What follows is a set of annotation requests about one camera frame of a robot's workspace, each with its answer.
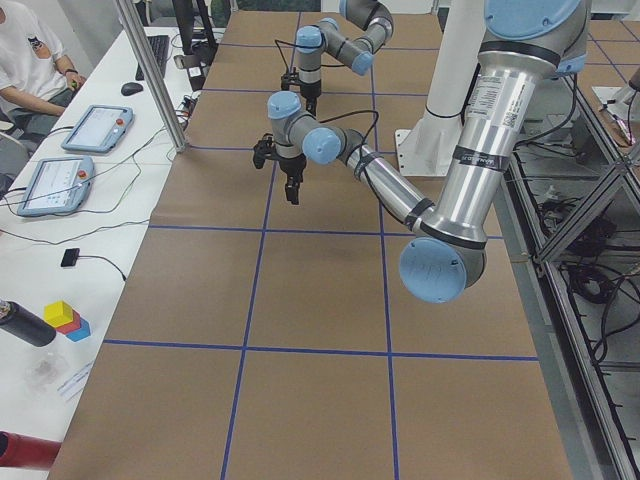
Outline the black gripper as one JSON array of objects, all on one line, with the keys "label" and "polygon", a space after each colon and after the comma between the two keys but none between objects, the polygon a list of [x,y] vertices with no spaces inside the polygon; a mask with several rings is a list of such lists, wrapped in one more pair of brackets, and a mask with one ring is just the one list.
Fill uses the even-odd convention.
[{"label": "black gripper", "polygon": [[305,156],[284,158],[279,161],[279,168],[287,177],[285,183],[286,199],[293,205],[299,204],[299,188],[304,181],[303,172],[306,164]]},{"label": "black gripper", "polygon": [[300,94],[305,100],[305,109],[312,115],[316,115],[317,102],[321,96],[321,82],[300,84]]}]

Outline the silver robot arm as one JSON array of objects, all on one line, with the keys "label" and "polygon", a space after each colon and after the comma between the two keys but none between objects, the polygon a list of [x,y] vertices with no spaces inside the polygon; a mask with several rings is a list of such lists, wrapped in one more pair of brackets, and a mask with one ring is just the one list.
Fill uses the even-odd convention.
[{"label": "silver robot arm", "polygon": [[293,81],[299,86],[306,110],[312,114],[316,114],[317,100],[322,94],[323,54],[364,76],[371,69],[375,54],[394,33],[392,14],[380,1],[341,1],[339,12],[363,31],[360,37],[348,39],[333,18],[324,18],[296,32],[298,66],[293,71]]},{"label": "silver robot arm", "polygon": [[291,203],[299,200],[308,162],[342,162],[414,234],[399,261],[405,288],[425,302],[451,301],[484,271],[484,221],[536,86],[583,68],[590,13],[587,1],[485,3],[479,74],[437,200],[404,179],[360,132],[323,126],[292,91],[270,96],[271,130],[255,145],[253,162],[280,166]]}]

